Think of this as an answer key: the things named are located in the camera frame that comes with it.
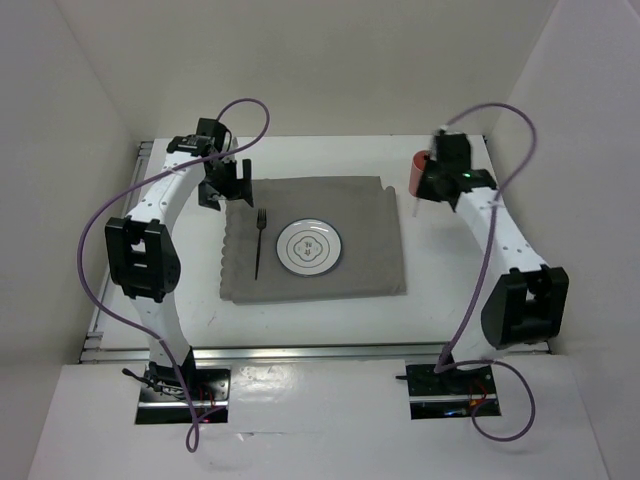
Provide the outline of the pink plastic cup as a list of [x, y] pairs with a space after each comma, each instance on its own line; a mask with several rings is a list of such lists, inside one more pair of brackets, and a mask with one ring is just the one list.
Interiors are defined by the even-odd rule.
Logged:
[[430, 159], [429, 150], [418, 151], [414, 154], [412, 158], [408, 191], [414, 197], [417, 196], [417, 190], [420, 184], [420, 180], [424, 172], [425, 165], [429, 159]]

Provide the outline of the silver table knife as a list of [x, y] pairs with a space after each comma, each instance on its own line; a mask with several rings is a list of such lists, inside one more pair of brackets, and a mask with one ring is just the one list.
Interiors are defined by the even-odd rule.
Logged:
[[415, 201], [414, 201], [414, 206], [413, 206], [413, 209], [412, 209], [412, 217], [413, 218], [416, 218], [417, 215], [418, 215], [419, 208], [420, 208], [420, 203], [421, 203], [421, 200], [416, 197]]

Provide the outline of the black fork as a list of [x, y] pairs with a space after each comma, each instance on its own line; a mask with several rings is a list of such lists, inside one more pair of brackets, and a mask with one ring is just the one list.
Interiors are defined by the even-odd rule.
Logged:
[[267, 226], [267, 210], [265, 208], [260, 208], [257, 211], [257, 219], [256, 219], [256, 228], [258, 230], [258, 238], [257, 238], [257, 244], [256, 244], [255, 267], [254, 267], [255, 280], [258, 279], [258, 275], [259, 275], [262, 235], [266, 226]]

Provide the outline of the grey cloth placemat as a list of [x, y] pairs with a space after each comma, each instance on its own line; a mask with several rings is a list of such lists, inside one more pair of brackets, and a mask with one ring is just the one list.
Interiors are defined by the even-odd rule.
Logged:
[[377, 176], [263, 179], [230, 202], [220, 297], [236, 305], [403, 295], [396, 191]]

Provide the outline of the white plate blue rim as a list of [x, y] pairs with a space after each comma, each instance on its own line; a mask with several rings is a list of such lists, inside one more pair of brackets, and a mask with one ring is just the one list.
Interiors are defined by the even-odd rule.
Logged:
[[317, 277], [335, 269], [344, 251], [343, 241], [331, 224], [314, 218], [286, 225], [276, 240], [276, 256], [289, 273]]

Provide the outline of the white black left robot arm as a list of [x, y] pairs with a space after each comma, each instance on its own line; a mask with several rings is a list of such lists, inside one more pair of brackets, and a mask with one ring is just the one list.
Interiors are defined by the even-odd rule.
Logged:
[[193, 395], [199, 377], [174, 298], [181, 262], [171, 233], [193, 192], [201, 206], [217, 211], [222, 200], [254, 205], [251, 161], [244, 159], [242, 173], [237, 173], [232, 153], [237, 146], [224, 124], [201, 118], [195, 133], [170, 141], [162, 169], [165, 176], [150, 184], [125, 217], [112, 217], [105, 225], [113, 283], [131, 300], [142, 326], [164, 342], [150, 342], [147, 381], [162, 384], [176, 399]]

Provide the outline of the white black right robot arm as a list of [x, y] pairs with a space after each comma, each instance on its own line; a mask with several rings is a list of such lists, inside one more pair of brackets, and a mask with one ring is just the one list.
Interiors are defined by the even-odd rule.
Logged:
[[440, 387], [457, 392], [469, 383], [472, 369], [499, 359], [508, 348], [558, 336], [569, 277], [525, 239], [491, 173], [473, 168], [466, 134], [446, 129], [434, 134], [416, 195], [448, 204], [483, 251], [470, 304], [436, 367]]

